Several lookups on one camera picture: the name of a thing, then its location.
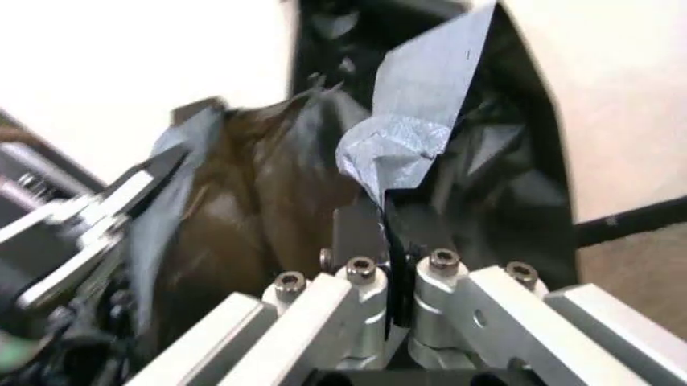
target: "gray duct tape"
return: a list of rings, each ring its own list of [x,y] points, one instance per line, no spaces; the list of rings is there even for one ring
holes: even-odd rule
[[[483,2],[410,40],[379,67],[372,116],[346,132],[336,163],[380,207],[386,190],[417,187],[446,148],[495,4]]]

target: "white wall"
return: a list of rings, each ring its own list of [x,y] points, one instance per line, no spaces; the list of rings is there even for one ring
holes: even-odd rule
[[[557,104],[577,222],[687,194],[687,2],[505,0]]]
[[[0,0],[0,106],[106,182],[177,106],[286,96],[295,1]]]

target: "screw head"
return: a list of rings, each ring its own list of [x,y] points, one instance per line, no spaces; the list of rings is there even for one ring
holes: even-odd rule
[[[339,64],[339,71],[345,75],[353,75],[356,73],[356,64],[353,63],[351,58],[345,57]]]
[[[364,256],[353,257],[346,264],[346,278],[353,284],[366,285],[375,281],[376,264]]]
[[[522,261],[511,261],[506,265],[506,273],[528,290],[534,290],[539,273],[531,265]]]
[[[331,270],[331,254],[330,248],[322,248],[319,250],[319,267],[324,272],[329,272]]]
[[[58,306],[50,313],[50,315],[47,317],[47,320],[50,322],[59,322],[70,319],[73,316],[74,313],[69,308],[65,306]]]
[[[280,273],[274,279],[274,291],[277,299],[282,302],[292,302],[306,289],[306,277],[297,271]]]
[[[460,256],[450,249],[435,249],[430,254],[430,269],[442,276],[453,276],[458,273]]]
[[[115,217],[114,222],[110,225],[109,232],[117,232],[124,228],[129,223],[129,217],[124,215],[119,215]]]

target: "beige surface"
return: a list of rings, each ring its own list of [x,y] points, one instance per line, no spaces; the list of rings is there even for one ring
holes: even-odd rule
[[[295,5],[0,0],[0,106],[111,182],[147,158],[177,106],[283,100]]]
[[[687,224],[583,248],[581,279],[687,340]]]
[[[687,2],[502,3],[556,102],[576,221],[687,194]]]

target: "brown plastic bag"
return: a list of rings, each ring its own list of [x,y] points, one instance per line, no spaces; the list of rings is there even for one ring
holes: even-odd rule
[[[339,174],[335,148],[366,117],[338,90],[226,113],[155,281],[154,353],[231,292],[260,297],[282,270],[319,271],[332,212],[359,190]]]

